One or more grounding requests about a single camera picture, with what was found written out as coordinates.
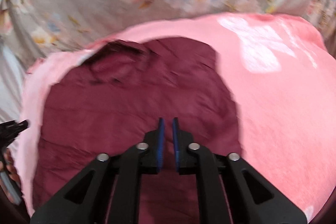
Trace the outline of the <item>pink fleece blanket with bows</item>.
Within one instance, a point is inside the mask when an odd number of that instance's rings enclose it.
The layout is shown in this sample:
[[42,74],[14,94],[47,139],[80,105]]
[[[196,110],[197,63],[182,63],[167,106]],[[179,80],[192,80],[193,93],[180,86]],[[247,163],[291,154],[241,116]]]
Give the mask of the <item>pink fleece blanket with bows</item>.
[[219,14],[140,24],[88,44],[53,53],[28,70],[16,167],[30,214],[42,107],[52,84],[89,54],[116,39],[145,42],[184,36],[218,52],[219,73],[237,99],[245,158],[303,210],[307,221],[332,208],[335,187],[335,60],[320,33],[289,15]]

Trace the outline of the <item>maroon quilted down jacket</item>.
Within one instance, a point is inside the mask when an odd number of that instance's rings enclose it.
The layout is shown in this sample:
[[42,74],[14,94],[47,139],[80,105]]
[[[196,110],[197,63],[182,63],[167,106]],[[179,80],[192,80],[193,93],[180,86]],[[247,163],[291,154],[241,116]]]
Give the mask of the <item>maroon quilted down jacket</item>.
[[47,96],[33,208],[44,205],[100,153],[114,156],[165,121],[163,168],[142,179],[141,223],[198,223],[194,176],[175,169],[171,125],[226,155],[242,151],[236,103],[216,70],[217,54],[188,38],[111,42],[71,69]]

